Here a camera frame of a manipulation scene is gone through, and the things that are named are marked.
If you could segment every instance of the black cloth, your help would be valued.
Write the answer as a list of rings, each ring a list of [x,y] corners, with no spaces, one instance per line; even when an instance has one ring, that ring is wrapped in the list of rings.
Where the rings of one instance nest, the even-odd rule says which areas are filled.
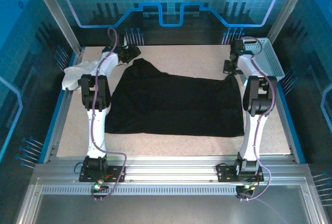
[[[169,75],[135,60],[112,95],[105,132],[244,135],[238,82],[233,75],[225,80]]]

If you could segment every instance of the blue frame edge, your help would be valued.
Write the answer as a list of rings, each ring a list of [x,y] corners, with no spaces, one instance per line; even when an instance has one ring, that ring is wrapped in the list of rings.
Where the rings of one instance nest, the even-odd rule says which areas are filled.
[[[72,66],[74,64],[75,58],[76,58],[76,54],[73,52],[73,55],[71,57],[71,61],[69,62],[69,66]],[[41,151],[38,163],[44,163],[44,159],[45,159],[45,156],[46,156],[46,153],[47,153],[48,146],[50,145],[53,129],[54,129],[54,126],[56,124],[56,120],[57,120],[57,117],[58,117],[58,114],[59,114],[59,110],[60,110],[60,106],[61,106],[61,103],[62,103],[64,93],[65,93],[65,91],[63,91],[61,89],[56,107],[54,109],[52,120],[51,120],[50,126],[49,126],[48,131],[47,131],[47,135],[46,135],[46,138],[45,138],[45,141],[44,141],[43,149]]]
[[[287,122],[288,122],[288,125],[289,125],[290,134],[292,135],[292,138],[293,138],[293,141],[294,141],[294,145],[295,145],[296,150],[295,151],[293,150],[293,152],[297,153],[297,156],[299,158],[300,163],[306,163],[305,156],[303,155],[303,151],[302,151],[302,148],[301,148],[301,145],[300,145],[300,141],[299,141],[299,138],[296,134],[294,123],[293,123],[293,120],[292,120],[292,117],[291,117],[291,113],[289,112],[289,108],[288,108],[288,105],[287,105],[287,102],[286,102],[286,98],[285,98],[284,92],[282,91],[282,87],[281,87],[280,83],[278,83],[278,92],[279,92],[279,95],[280,95],[282,106],[283,106],[285,114],[286,114],[286,119],[287,119]]]

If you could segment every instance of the black garment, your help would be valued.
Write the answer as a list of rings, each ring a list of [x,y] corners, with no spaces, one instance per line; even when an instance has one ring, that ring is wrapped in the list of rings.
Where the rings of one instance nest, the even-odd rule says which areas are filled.
[[[238,82],[232,75],[225,80],[169,75],[135,60],[112,95],[105,132],[244,135]]]

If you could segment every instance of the beige table surface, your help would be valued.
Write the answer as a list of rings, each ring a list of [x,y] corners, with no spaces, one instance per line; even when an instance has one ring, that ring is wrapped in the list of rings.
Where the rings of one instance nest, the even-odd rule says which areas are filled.
[[[85,48],[83,60],[97,59],[102,49]],[[222,80],[227,76],[223,74],[223,66],[224,60],[229,59],[229,49],[228,45],[141,46],[139,58],[144,58],[169,74]],[[126,68],[116,67],[108,78],[111,94]],[[239,76],[237,80],[243,95],[244,87]],[[236,155],[242,141],[243,137],[105,133],[107,150],[124,152],[130,156]],[[81,102],[81,91],[77,90],[73,92],[57,156],[86,156],[88,142],[87,111]],[[290,153],[276,107],[264,127],[260,153]]]

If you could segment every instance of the transparent acrylic wall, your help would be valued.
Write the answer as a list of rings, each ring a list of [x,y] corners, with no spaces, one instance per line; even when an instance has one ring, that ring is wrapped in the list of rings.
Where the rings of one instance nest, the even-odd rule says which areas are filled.
[[[137,44],[221,44],[265,37],[285,0],[57,0],[82,46],[105,45],[116,27]]]
[[[313,174],[332,173],[332,0],[299,0],[273,47],[285,70],[296,132]]]
[[[72,51],[43,0],[0,0],[0,12],[0,222],[13,223],[33,171],[16,155],[23,137],[44,142],[63,77],[54,55]]]

